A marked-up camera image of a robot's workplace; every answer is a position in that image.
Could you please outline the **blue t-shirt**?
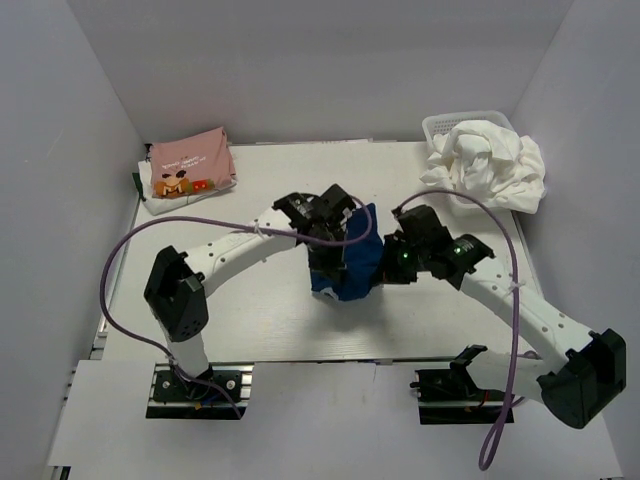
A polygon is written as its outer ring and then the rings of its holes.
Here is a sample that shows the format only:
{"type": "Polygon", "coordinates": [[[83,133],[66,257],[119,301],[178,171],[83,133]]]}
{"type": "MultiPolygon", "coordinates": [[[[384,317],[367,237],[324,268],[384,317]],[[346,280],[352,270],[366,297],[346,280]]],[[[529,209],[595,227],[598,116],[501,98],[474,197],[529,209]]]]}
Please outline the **blue t-shirt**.
{"type": "Polygon", "coordinates": [[[372,277],[383,253],[383,242],[378,233],[377,211],[374,203],[366,205],[372,219],[372,227],[366,238],[344,248],[346,271],[341,282],[311,272],[311,291],[334,300],[348,302],[365,298],[370,290],[372,277]]]}

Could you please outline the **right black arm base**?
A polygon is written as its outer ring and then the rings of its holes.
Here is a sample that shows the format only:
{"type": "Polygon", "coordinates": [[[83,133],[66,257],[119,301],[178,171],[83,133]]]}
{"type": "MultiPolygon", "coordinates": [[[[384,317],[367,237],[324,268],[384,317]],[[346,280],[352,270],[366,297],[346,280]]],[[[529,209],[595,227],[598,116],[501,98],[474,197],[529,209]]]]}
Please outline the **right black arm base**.
{"type": "Polygon", "coordinates": [[[418,402],[421,425],[490,425],[501,412],[504,394],[497,390],[466,390],[453,371],[421,369],[410,383],[418,402]]]}

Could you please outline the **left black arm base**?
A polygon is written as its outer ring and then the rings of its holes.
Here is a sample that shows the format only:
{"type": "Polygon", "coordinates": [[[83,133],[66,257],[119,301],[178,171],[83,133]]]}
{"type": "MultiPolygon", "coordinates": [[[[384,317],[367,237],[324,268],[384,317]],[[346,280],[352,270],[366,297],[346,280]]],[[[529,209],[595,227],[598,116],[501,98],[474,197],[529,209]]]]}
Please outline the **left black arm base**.
{"type": "Polygon", "coordinates": [[[239,420],[248,406],[253,365],[213,364],[208,382],[221,387],[238,413],[217,389],[192,384],[168,364],[157,364],[146,407],[147,419],[239,420]]]}

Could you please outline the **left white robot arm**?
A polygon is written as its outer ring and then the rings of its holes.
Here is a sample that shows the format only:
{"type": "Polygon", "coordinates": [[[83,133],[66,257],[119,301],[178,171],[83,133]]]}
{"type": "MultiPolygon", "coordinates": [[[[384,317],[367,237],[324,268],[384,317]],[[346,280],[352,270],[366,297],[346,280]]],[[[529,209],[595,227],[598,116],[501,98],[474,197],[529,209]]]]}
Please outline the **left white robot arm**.
{"type": "Polygon", "coordinates": [[[177,387],[199,399],[211,387],[209,360],[201,331],[207,325],[207,299],[228,280],[270,256],[307,246],[312,269],[331,281],[346,277],[346,223],[354,200],[338,185],[322,195],[292,193],[272,204],[245,230],[178,252],[169,246],[154,261],[144,299],[158,320],[172,362],[181,370],[177,387]]]}

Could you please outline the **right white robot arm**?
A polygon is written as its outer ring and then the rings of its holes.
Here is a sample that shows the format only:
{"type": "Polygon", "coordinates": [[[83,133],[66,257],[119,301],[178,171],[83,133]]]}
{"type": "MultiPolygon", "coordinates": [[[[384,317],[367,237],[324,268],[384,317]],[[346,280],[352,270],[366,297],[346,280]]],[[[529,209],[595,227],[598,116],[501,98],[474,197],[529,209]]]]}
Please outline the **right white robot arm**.
{"type": "Polygon", "coordinates": [[[472,403],[511,386],[565,425],[584,428],[626,387],[626,343],[612,329],[597,333],[526,286],[519,286],[478,238],[453,238],[433,208],[393,212],[398,229],[384,238],[376,273],[383,284],[406,285],[430,273],[479,302],[533,348],[533,358],[470,345],[446,368],[417,371],[411,388],[427,405],[472,403]]]}

